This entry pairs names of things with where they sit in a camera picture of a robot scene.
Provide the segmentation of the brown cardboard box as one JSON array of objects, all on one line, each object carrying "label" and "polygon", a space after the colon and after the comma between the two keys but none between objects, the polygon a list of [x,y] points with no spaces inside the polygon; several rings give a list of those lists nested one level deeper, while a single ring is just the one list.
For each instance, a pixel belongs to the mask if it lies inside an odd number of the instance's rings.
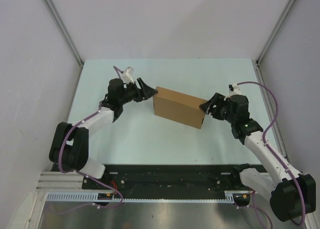
[{"label": "brown cardboard box", "polygon": [[153,96],[153,109],[156,116],[181,123],[196,129],[201,129],[205,113],[200,105],[205,99],[156,87],[158,93]]}]

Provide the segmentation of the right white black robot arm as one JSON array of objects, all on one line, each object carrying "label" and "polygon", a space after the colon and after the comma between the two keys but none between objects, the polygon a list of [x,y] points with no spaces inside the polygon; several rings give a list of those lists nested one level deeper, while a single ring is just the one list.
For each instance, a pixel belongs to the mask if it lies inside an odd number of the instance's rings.
[{"label": "right white black robot arm", "polygon": [[242,190],[253,189],[269,201],[274,215],[282,222],[301,217],[316,210],[316,181],[310,174],[295,169],[278,151],[263,139],[263,128],[250,117],[246,96],[231,93],[214,96],[199,108],[214,119],[230,123],[231,132],[261,162],[268,172],[265,177],[249,164],[243,165],[230,177],[231,185]]}]

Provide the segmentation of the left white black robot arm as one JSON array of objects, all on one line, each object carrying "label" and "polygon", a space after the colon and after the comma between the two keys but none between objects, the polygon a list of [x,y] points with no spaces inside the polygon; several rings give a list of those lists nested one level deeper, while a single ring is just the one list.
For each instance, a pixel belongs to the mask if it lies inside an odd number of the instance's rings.
[{"label": "left white black robot arm", "polygon": [[64,174],[77,171],[92,177],[98,188],[107,188],[111,177],[105,173],[106,166],[89,156],[90,137],[114,123],[121,116],[125,104],[148,100],[157,93],[141,78],[136,82],[124,82],[120,78],[110,80],[107,94],[99,102],[97,111],[75,124],[61,122],[57,125],[49,160],[57,164]]}]

